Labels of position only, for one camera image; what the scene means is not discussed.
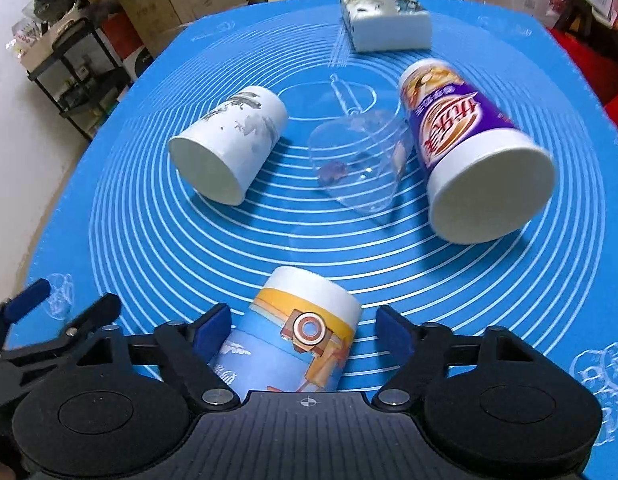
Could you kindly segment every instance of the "black shelf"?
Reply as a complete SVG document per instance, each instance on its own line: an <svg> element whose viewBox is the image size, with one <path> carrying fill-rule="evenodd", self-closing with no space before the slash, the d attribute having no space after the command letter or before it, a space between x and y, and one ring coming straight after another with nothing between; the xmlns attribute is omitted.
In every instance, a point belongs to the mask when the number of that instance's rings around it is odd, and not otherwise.
<svg viewBox="0 0 618 480"><path fill-rule="evenodd" d="M96 76L96 87L92 89L89 101L84 104L74 106L68 110L63 110L60 116L63 119L73 117L78 114L82 114L92 108L97 108L100 105L100 101L107 95L112 89L117 88L122 91L125 86L131 83L129 74L123 67L115 68L104 74Z"/></svg>
<svg viewBox="0 0 618 480"><path fill-rule="evenodd" d="M96 86L89 90L89 101L84 104L77 105L71 107L69 109L65 109L54 97L49 93L49 91L45 88L40 80L39 76L45 72L50 66L52 66L56 61L60 61L64 67L69 72L69 75L73 78L74 81L80 83L80 77L76 73L75 68L71 64L71 62L67 59L65 54L67 51L84 40L88 36L94 37L96 43L100 46L102 51L107 56L107 59L112 64L113 69L105 72L104 74L99 74L94 76L96 79ZM67 30L65 30L51 45L51 54L47 59L45 59L40 65L38 65L32 72L28 73L28 78L35 82L35 84L42 90L42 92L51 100L54 106L58 109L58 113L60 116L71 125L78 130L78 132L87 139L89 142L92 140L92 136L85 131L84 128L81 128L73 119L73 116L86 112L92 108L99 108L102 113L106 113L103 109L102 105L100 105L100 101L110 92L112 89L118 89L118 92L122 92L125 86L131 86L131 77L127 73L124 67L118 64L118 62L112 56L112 53L107 49L107 46L102 42L100 36L98 35L96 26L87 18L80 18L72 23Z"/></svg>
<svg viewBox="0 0 618 480"><path fill-rule="evenodd" d="M600 56L618 63L618 30L599 23L593 16L592 5L587 0L567 0L567 4L553 25L555 30L568 32L577 40L592 48ZM576 19L577 30L573 30Z"/></svg>
<svg viewBox="0 0 618 480"><path fill-rule="evenodd" d="M40 63L33 72L29 73L28 77L30 81L37 79L40 74L45 72L45 70L56 61L60 60L76 43L84 40L84 38L95 32L94 26L86 18L81 18L73 23L71 27L54 42L54 46L52 47L53 53L45 61Z"/></svg>

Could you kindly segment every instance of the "metal shelf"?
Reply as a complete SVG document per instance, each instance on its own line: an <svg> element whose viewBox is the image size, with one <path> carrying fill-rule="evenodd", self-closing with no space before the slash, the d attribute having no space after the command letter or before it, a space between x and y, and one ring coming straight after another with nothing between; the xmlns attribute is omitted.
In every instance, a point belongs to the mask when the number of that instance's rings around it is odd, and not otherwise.
<svg viewBox="0 0 618 480"><path fill-rule="evenodd" d="M104 74L96 76L96 88L94 88L89 97L89 101L84 104L74 106L68 110L64 110L60 113L63 119L73 117L78 114L82 114L92 108L97 108L100 105L100 101L107 95L112 89L117 88L119 91L131 83L131 78L127 71L123 67L115 68Z"/></svg>
<svg viewBox="0 0 618 480"><path fill-rule="evenodd" d="M73 23L71 27L54 42L52 54L45 61L40 63L33 72L29 73L28 77L30 81L38 78L40 74L45 72L45 70L56 61L59 61L76 43L79 43L81 40L84 40L84 38L94 33L96 33L94 26L86 18L81 18Z"/></svg>

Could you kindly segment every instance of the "crosshair mark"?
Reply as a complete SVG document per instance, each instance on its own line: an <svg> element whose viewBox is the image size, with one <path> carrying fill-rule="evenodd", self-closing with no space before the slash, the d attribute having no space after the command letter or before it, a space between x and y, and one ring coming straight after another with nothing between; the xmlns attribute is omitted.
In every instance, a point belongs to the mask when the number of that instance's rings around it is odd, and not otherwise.
<svg viewBox="0 0 618 480"><path fill-rule="evenodd" d="M315 405L320 404L319 400L315 400L313 397L305 397L302 400L298 401L299 404L304 406L305 408L313 408Z"/></svg>

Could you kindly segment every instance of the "white paper cup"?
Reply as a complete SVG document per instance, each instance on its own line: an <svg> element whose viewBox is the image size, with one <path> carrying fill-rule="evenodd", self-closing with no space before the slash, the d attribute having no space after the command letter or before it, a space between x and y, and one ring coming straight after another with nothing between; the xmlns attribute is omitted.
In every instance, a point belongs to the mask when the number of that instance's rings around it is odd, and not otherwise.
<svg viewBox="0 0 618 480"><path fill-rule="evenodd" d="M220 349L214 371L241 399L250 390L334 391L361 312L335 283L278 267Z"/></svg>
<svg viewBox="0 0 618 480"><path fill-rule="evenodd" d="M172 137L171 161L204 197L239 205L287 126L287 118L276 94L247 86Z"/></svg>
<svg viewBox="0 0 618 480"><path fill-rule="evenodd" d="M495 240L545 206L555 183L548 152L447 63L416 62L399 85L428 177L429 223L439 237Z"/></svg>

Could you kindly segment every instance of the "paper cup with gray print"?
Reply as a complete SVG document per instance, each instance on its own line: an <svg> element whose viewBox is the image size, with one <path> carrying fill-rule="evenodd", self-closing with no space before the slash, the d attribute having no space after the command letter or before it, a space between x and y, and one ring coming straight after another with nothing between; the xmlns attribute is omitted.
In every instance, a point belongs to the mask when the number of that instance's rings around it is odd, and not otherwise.
<svg viewBox="0 0 618 480"><path fill-rule="evenodd" d="M247 86L169 140L180 176L202 196L239 205L287 125L276 94Z"/></svg>

